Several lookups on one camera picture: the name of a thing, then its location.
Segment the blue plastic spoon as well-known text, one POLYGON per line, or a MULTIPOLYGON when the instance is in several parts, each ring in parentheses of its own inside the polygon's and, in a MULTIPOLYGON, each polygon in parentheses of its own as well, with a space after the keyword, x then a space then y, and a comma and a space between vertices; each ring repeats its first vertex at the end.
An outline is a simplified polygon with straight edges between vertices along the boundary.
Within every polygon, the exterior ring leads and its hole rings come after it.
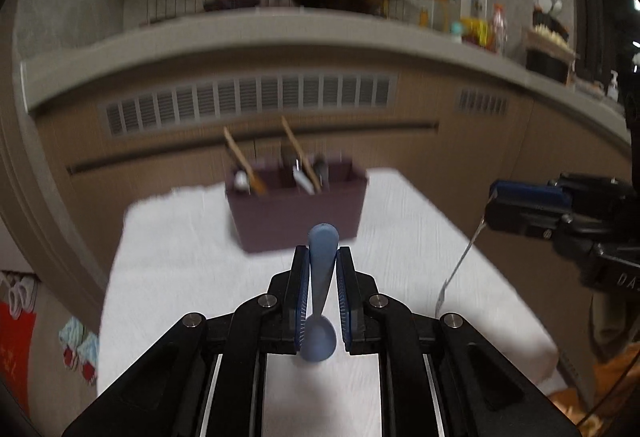
POLYGON ((311 316, 305 322, 300 356, 311 363, 328 360, 334 353, 336 334, 332 322, 323 315, 332 282, 340 236, 330 223, 319 223, 308 233, 311 316))

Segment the metal shovel-shaped spoon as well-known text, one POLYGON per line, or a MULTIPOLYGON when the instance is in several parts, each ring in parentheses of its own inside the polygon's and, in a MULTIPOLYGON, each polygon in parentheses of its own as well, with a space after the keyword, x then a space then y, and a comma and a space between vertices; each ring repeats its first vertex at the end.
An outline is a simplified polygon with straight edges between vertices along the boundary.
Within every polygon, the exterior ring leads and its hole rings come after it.
POLYGON ((480 238, 480 235, 486 229, 487 229, 486 213, 483 213, 482 217, 480 217, 480 221, 478 222, 477 227, 475 228, 475 231, 473 232, 472 237, 469 238, 468 244, 465 246, 465 249, 462 251, 459 259, 457 260, 457 263, 454 265, 454 268, 452 268, 448 277, 444 281, 442 281, 442 286, 439 289, 435 308, 434 308, 434 317, 436 319, 438 319, 440 317, 440 314, 442 313, 442 307, 444 307, 447 291, 450 287, 451 282, 454 281, 454 278, 456 278, 456 275, 458 274, 461 266, 463 265, 465 258, 468 257, 472 247, 476 244, 477 239, 480 238))

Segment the wooden chopstick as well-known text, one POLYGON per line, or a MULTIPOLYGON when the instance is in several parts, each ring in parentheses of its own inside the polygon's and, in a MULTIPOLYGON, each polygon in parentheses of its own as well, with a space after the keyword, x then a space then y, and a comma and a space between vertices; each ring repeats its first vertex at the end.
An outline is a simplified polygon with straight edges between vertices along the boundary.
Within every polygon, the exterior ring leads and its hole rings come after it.
POLYGON ((224 127, 224 140, 227 142, 227 146, 233 154, 236 162, 239 163, 241 171, 246 175, 248 188, 255 192, 255 194, 258 194, 258 196, 265 196, 268 194, 266 184, 254 171, 253 166, 250 165, 250 162, 248 162, 247 158, 244 156, 227 127, 224 127))
POLYGON ((285 116, 281 116, 281 124, 282 127, 285 131, 286 136, 288 136, 288 141, 291 142, 291 145, 293 146, 297 157, 299 158, 300 163, 302 163, 303 168, 306 172, 307 177, 309 178, 309 180, 312 183, 312 186, 314 186, 314 191, 316 192, 320 192, 321 191, 321 185, 320 185, 320 180, 316 174, 316 172, 314 171, 314 168, 311 166, 311 164, 309 163, 309 160, 306 156, 306 153, 304 152, 302 145, 299 143, 299 141, 297 140, 297 138, 295 137, 292 128, 290 126, 290 124, 288 124, 288 120, 286 119, 285 116))

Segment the white plastic spoon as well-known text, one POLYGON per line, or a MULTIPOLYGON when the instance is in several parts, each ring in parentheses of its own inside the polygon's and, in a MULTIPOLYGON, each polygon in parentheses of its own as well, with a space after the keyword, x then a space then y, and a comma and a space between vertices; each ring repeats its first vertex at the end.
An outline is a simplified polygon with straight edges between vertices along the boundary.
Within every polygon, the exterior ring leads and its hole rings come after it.
POLYGON ((293 170, 293 178, 297 186, 300 189, 303 189, 306 194, 310 194, 311 196, 316 193, 316 189, 314 189, 314 184, 311 183, 311 180, 307 177, 303 170, 299 168, 294 168, 293 170))

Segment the black pot with utensils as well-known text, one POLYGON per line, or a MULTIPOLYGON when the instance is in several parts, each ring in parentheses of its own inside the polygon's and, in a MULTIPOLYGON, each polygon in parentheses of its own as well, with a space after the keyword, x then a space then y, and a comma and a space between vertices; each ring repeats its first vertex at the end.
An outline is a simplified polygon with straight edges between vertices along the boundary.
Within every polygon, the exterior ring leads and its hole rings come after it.
POLYGON ((560 0, 534 0, 532 22, 522 27, 525 67, 547 79, 566 85, 578 55, 570 47, 570 34, 560 23, 560 0))

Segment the maroon plastic utensil caddy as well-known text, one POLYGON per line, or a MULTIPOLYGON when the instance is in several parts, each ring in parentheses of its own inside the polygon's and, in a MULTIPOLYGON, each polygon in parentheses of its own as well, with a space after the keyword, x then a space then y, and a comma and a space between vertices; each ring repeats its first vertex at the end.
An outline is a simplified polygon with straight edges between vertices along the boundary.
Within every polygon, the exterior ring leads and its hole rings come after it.
POLYGON ((343 240, 357 237, 369 183, 365 171, 352 160, 329 162, 329 187, 318 194, 300 188, 293 172, 279 163, 259 168, 268 194, 236 189, 224 183, 233 226, 242 250, 262 253, 304 244, 318 223, 333 225, 343 240))

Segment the white pump bottle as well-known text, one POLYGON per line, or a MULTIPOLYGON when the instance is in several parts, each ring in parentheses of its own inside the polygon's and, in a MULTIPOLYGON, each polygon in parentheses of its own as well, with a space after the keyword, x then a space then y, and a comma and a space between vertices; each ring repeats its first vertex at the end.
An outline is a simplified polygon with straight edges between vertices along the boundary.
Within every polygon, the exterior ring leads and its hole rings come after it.
POLYGON ((618 98, 620 98, 620 89, 618 88, 617 78, 618 78, 618 72, 615 70, 612 70, 611 79, 610 79, 610 82, 608 82, 608 89, 606 90, 606 97, 608 97, 608 99, 611 99, 615 102, 617 102, 618 98))

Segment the white ball-end utensil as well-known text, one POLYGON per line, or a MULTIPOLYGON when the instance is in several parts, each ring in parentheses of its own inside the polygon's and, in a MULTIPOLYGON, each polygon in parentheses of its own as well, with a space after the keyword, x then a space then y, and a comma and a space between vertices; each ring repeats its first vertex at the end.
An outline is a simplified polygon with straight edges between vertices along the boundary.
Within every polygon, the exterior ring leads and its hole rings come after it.
POLYGON ((250 192, 250 179, 244 171, 237 171, 233 176, 233 187, 236 191, 248 194, 250 192))

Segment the small grey vent grille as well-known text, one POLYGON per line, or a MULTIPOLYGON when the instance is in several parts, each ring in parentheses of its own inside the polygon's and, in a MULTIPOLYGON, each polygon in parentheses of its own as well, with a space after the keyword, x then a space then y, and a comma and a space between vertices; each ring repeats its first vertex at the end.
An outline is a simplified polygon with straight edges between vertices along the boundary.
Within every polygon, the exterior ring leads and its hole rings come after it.
POLYGON ((484 90, 463 88, 457 98, 457 110, 463 113, 483 114, 483 116, 504 116, 508 111, 509 99, 484 90))

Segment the orange cloth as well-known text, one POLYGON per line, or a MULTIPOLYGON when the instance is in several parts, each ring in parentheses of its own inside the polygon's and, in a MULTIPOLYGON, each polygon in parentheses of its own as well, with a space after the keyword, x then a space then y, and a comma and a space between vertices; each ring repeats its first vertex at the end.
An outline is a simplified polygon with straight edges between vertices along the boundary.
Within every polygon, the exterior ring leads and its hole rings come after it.
POLYGON ((552 403, 578 428, 582 436, 604 436, 639 391, 639 343, 630 344, 620 356, 593 366, 594 405, 587 409, 577 389, 568 387, 548 395, 552 403))

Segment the clear plastic bottle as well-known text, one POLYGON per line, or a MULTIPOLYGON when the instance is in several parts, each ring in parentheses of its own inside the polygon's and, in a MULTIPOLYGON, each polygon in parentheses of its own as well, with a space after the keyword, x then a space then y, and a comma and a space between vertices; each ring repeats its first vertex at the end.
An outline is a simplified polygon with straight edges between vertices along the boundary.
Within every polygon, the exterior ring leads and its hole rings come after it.
POLYGON ((508 41, 508 31, 506 30, 506 13, 501 4, 494 5, 494 15, 492 16, 492 30, 494 31, 494 51, 503 56, 506 52, 506 42, 508 41))

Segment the yellow container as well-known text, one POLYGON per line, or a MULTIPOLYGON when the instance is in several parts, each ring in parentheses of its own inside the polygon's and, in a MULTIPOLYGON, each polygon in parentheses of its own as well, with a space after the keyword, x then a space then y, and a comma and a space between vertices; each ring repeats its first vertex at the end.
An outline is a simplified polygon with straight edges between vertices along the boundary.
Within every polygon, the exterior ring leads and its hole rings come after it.
POLYGON ((462 41, 487 50, 494 49, 494 32, 486 20, 461 17, 460 23, 462 25, 462 41))

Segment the long grey vent grille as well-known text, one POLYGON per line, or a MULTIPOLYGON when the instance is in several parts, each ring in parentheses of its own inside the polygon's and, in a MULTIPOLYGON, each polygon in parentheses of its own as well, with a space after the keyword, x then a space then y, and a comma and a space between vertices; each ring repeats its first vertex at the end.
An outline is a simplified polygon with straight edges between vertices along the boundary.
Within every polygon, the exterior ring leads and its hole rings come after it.
POLYGON ((318 71, 227 75, 152 88, 100 107, 114 138, 219 123, 258 113, 389 107, 393 73, 318 71))

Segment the white slippers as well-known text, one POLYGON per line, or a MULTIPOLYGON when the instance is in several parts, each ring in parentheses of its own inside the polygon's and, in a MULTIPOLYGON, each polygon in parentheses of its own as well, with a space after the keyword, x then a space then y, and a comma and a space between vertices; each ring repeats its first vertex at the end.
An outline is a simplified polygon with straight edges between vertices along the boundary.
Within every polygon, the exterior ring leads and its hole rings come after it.
POLYGON ((14 320, 22 313, 32 313, 37 299, 38 281, 33 275, 9 275, 1 272, 1 282, 8 288, 10 315, 14 320))

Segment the red floor mat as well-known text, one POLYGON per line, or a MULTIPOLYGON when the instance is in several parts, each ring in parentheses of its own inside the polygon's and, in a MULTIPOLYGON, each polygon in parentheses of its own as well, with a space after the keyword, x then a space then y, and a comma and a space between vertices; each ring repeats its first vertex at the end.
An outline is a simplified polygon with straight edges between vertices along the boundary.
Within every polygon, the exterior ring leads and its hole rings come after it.
POLYGON ((28 361, 37 315, 22 313, 17 319, 4 301, 0 308, 0 371, 18 405, 26 414, 28 407, 28 361))

